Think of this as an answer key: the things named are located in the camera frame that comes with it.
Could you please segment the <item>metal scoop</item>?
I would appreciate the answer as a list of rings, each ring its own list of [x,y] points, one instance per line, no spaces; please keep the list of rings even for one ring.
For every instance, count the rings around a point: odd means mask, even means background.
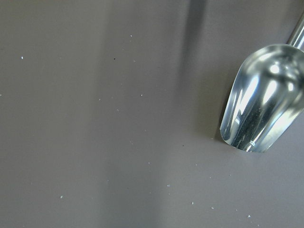
[[[304,20],[286,44],[250,54],[240,66],[220,125],[223,141],[265,152],[304,110]]]

